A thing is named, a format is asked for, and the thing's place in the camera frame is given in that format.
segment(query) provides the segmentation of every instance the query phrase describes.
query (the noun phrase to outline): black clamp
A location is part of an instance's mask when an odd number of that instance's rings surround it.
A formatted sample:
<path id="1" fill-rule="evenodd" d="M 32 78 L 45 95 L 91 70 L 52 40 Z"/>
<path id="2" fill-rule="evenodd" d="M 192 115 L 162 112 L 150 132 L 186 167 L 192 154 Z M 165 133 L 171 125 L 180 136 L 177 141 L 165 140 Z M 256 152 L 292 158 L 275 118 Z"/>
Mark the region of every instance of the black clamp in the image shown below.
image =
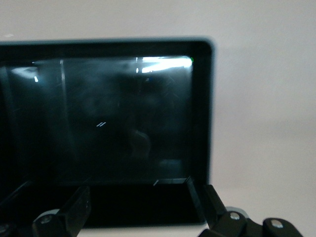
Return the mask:
<path id="1" fill-rule="evenodd" d="M 263 225 L 245 218 L 235 211 L 228 211 L 210 229 L 204 230 L 199 237 L 303 237 L 288 221 L 268 218 Z"/>
<path id="2" fill-rule="evenodd" d="M 34 237 L 76 237 L 91 212 L 90 188 L 79 187 L 56 213 L 43 213 L 32 224 Z M 0 225 L 0 237 L 20 237 L 15 224 Z"/>

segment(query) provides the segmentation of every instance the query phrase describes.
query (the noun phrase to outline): black screen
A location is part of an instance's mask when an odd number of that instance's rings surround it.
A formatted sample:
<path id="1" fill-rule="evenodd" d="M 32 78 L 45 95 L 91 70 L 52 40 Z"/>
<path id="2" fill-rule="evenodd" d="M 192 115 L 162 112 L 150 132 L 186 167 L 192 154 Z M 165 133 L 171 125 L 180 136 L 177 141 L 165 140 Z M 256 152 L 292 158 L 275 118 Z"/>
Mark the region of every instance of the black screen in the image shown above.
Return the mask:
<path id="1" fill-rule="evenodd" d="M 192 62 L 172 56 L 5 63 L 0 80 L 17 170 L 58 184 L 187 178 Z"/>

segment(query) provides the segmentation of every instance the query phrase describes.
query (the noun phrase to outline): metal screw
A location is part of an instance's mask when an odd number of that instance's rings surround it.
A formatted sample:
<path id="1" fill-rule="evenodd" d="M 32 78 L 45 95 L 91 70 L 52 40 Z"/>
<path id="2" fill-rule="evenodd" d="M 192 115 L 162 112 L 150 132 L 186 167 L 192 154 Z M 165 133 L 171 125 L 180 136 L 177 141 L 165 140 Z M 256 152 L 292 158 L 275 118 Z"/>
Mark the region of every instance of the metal screw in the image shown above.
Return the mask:
<path id="1" fill-rule="evenodd" d="M 0 225 L 0 234 L 6 232 L 9 229 L 8 224 Z"/>
<path id="2" fill-rule="evenodd" d="M 274 226 L 276 228 L 279 228 L 279 229 L 283 228 L 282 223 L 278 220 L 275 220 L 275 219 L 271 220 L 271 224 L 272 224 L 272 226 Z"/>
<path id="3" fill-rule="evenodd" d="M 236 212 L 231 212 L 231 218 L 233 220 L 239 220 L 240 216 Z"/>
<path id="4" fill-rule="evenodd" d="M 41 223 L 41 224 L 46 224 L 46 223 L 50 222 L 51 219 L 53 219 L 53 216 L 52 216 L 52 215 L 43 216 L 43 217 L 41 217 L 41 219 L 40 219 L 40 223 Z"/>

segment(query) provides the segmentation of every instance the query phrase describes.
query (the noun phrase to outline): white background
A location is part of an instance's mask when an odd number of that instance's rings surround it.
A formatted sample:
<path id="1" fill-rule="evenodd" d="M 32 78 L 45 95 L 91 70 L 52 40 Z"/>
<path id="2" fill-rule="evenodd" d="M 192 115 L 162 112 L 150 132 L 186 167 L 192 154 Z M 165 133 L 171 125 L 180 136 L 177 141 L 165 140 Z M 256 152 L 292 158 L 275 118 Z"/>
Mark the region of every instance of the white background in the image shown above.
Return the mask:
<path id="1" fill-rule="evenodd" d="M 224 204 L 315 236 L 316 1 L 0 0 L 1 41 L 164 36 L 216 44 L 211 183 Z"/>

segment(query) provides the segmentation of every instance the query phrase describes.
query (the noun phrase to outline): black plastic bracket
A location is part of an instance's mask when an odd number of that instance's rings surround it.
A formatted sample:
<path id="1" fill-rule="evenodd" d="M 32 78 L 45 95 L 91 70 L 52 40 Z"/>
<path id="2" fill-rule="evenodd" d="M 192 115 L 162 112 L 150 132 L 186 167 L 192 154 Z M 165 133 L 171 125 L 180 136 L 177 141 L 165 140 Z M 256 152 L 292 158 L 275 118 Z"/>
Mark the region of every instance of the black plastic bracket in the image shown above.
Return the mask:
<path id="1" fill-rule="evenodd" d="M 90 212 L 90 189 L 80 187 L 55 215 L 47 214 L 33 222 L 33 235 L 34 237 L 76 237 Z"/>
<path id="2" fill-rule="evenodd" d="M 210 229 L 199 237 L 303 237 L 288 221 L 278 218 L 265 219 L 263 225 L 246 219 L 234 211 L 226 212 Z"/>
<path id="3" fill-rule="evenodd" d="M 212 185 L 195 184 L 207 224 L 212 228 L 227 210 Z"/>

